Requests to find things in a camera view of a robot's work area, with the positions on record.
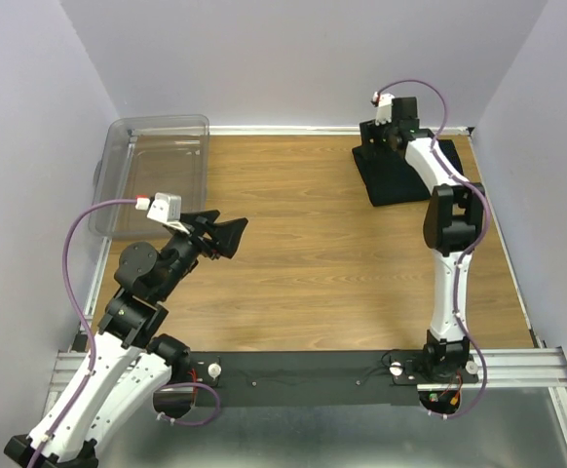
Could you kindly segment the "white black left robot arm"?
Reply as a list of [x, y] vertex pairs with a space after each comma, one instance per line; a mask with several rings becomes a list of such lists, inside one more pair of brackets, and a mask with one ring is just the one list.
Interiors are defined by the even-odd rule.
[[108, 302], [79, 369], [36, 427], [13, 436], [4, 453], [20, 467], [96, 467], [98, 455], [134, 412], [157, 391], [176, 390], [190, 411], [210, 395], [211, 413], [201, 421], [160, 410], [169, 424], [200, 426], [221, 411], [221, 399], [195, 371], [187, 345], [158, 329], [169, 312], [163, 303], [200, 257], [231, 258], [248, 224], [241, 217], [218, 221], [217, 210], [163, 216], [170, 239], [158, 250], [147, 242], [124, 249]]

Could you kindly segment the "black t shirt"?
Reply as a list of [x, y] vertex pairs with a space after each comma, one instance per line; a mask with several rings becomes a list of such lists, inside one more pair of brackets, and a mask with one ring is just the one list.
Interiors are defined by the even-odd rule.
[[399, 156], [381, 149], [375, 158], [366, 159], [364, 153], [362, 145], [352, 150], [373, 207], [422, 202], [431, 198], [423, 180]]

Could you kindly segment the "clear plastic storage bin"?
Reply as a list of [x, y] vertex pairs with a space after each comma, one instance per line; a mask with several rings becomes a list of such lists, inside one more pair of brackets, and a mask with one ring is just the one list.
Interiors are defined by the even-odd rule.
[[108, 129], [94, 175], [94, 202], [153, 196], [181, 197], [184, 213], [205, 208], [209, 120], [201, 114], [132, 117]]

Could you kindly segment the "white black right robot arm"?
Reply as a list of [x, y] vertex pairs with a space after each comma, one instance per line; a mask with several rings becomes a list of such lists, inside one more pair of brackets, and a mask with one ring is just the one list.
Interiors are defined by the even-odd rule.
[[465, 177], [453, 146], [421, 127], [415, 97], [375, 94], [371, 102], [376, 114], [360, 123], [360, 144], [352, 151], [371, 205], [428, 204], [423, 238], [435, 263], [435, 303], [412, 369], [429, 378], [451, 377], [470, 358], [463, 331], [467, 279], [483, 230], [484, 189]]

